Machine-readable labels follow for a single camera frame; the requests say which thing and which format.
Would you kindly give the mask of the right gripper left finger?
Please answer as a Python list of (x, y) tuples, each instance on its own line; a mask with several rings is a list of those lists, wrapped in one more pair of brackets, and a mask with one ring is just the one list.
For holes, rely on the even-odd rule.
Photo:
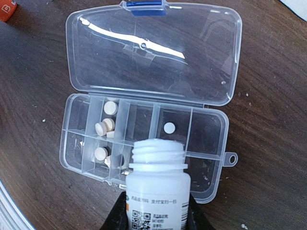
[(126, 192), (117, 198), (100, 230), (128, 230), (129, 222), (126, 213)]

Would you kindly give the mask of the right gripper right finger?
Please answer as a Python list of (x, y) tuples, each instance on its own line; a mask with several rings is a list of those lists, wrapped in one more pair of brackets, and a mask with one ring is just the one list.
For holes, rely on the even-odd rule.
[(187, 218), (188, 230), (215, 230), (205, 214), (195, 201), (192, 194), (189, 195), (189, 209)]

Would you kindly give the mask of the clear plastic pill organizer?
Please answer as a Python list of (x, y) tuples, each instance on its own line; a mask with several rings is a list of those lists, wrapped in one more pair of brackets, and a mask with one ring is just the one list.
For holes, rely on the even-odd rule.
[[(66, 20), (72, 86), (59, 149), (61, 165), (92, 179), (126, 186), (133, 145), (148, 138), (183, 144), (190, 192), (199, 204), (217, 193), (223, 167), (238, 156), (226, 151), (227, 115), (234, 96), (242, 19), (222, 6), (122, 1), (73, 12)], [(115, 115), (104, 105), (114, 101)], [(112, 118), (115, 129), (100, 137), (95, 124)], [(173, 134), (164, 124), (176, 126)], [(104, 147), (108, 168), (94, 151)]]

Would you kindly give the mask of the orange pill bottle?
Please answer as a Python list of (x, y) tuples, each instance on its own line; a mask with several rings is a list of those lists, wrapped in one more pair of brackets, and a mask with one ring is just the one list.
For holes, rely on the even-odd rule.
[(0, 20), (7, 22), (14, 14), (17, 3), (14, 0), (0, 0)]

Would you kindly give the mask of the small white bottle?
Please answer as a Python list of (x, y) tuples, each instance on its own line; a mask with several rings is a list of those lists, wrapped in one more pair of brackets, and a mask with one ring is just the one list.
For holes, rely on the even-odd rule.
[(126, 176), (126, 212), (130, 230), (184, 230), (190, 176), (184, 172), (182, 143), (146, 139), (134, 143), (132, 172)]

